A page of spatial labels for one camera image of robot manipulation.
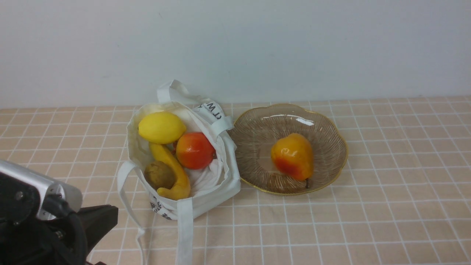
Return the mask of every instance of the kiwi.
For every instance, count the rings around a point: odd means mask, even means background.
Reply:
[[[158,188],[171,189],[177,181],[172,168],[162,161],[148,164],[144,170],[144,177],[155,190]]]

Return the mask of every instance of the yellow lemon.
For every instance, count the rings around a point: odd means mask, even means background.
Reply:
[[[151,143],[170,144],[178,140],[187,127],[177,115],[160,111],[145,116],[138,130],[139,135]]]

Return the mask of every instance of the wall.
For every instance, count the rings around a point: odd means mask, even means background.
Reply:
[[[0,0],[0,108],[471,94],[469,0]]]

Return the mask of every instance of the tote bag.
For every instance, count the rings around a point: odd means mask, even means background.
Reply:
[[[172,93],[196,102],[191,109],[175,100]],[[202,170],[188,170],[191,194],[187,199],[172,200],[163,198],[144,178],[145,167],[154,161],[148,142],[138,133],[139,122],[148,114],[158,111],[169,111],[179,116],[185,123],[187,132],[202,132],[216,150],[216,158]],[[231,116],[225,116],[222,108],[211,99],[193,96],[184,85],[173,80],[157,89],[157,102],[142,106],[128,123],[127,147],[129,161],[125,161],[117,174],[118,192],[121,201],[131,219],[138,227],[136,242],[141,251],[142,263],[146,263],[140,238],[145,231],[139,224],[130,206],[124,183],[135,171],[138,179],[149,193],[150,208],[161,215],[161,218],[175,220],[178,223],[177,265],[192,264],[193,253],[193,220],[222,202],[230,199],[240,191],[240,175],[237,168],[236,145],[229,137],[227,130],[233,128]]]

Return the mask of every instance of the glass bowl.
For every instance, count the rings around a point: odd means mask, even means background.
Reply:
[[[314,153],[314,173],[302,182],[279,172],[270,157],[275,142],[294,132],[308,139]],[[241,179],[271,194],[299,195],[327,187],[348,159],[348,145],[329,118],[292,104],[252,108],[228,133],[237,145]]]

